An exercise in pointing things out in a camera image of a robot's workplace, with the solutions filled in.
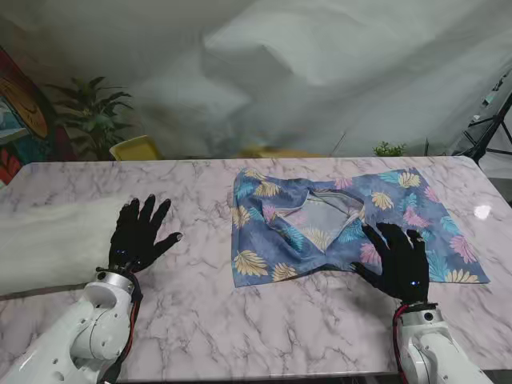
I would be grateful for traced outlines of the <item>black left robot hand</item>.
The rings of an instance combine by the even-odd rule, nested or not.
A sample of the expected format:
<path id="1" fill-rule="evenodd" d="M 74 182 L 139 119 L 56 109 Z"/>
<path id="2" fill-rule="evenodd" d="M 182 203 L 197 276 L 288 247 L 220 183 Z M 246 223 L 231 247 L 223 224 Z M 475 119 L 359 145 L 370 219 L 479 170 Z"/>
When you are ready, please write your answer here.
<path id="1" fill-rule="evenodd" d="M 142 207 L 134 198 L 121 208 L 110 239 L 109 269 L 134 274 L 143 271 L 182 239 L 181 233 L 174 232 L 156 241 L 171 200 L 166 199 L 156 211 L 155 202 L 156 197 L 150 194 Z"/>

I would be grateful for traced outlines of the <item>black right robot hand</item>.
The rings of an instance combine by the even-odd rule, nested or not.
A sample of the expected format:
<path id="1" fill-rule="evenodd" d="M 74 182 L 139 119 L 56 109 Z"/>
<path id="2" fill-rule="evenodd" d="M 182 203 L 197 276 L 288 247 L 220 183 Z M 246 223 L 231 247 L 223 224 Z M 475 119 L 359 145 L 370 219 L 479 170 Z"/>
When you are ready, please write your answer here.
<path id="1" fill-rule="evenodd" d="M 362 226 L 381 258 L 382 272 L 376 274 L 360 262 L 351 267 L 372 287 L 411 305 L 428 301 L 429 264 L 423 238 L 415 230 L 404 231 L 395 224 L 380 222 L 376 228 Z"/>

